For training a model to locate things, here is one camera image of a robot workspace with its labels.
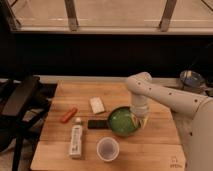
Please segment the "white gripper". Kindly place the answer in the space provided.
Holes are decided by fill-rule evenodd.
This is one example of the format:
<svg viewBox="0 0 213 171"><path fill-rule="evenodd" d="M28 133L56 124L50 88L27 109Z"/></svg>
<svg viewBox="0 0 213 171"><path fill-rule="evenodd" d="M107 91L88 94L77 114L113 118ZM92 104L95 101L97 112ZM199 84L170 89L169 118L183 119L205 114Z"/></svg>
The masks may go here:
<svg viewBox="0 0 213 171"><path fill-rule="evenodd" d="M149 106L148 100L145 96L132 96L131 97L131 112L135 115L132 115L132 122L136 129L144 128L146 117L148 115Z"/></svg>

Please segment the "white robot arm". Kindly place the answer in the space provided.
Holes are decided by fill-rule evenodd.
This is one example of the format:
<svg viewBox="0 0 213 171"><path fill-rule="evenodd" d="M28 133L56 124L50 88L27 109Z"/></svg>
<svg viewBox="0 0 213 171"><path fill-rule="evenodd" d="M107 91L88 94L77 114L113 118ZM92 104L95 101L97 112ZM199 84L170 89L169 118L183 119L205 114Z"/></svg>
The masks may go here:
<svg viewBox="0 0 213 171"><path fill-rule="evenodd" d="M153 84L148 72L126 79L131 92L130 110L139 118L148 115L151 98L193 119L187 171L213 171L213 98Z"/></svg>

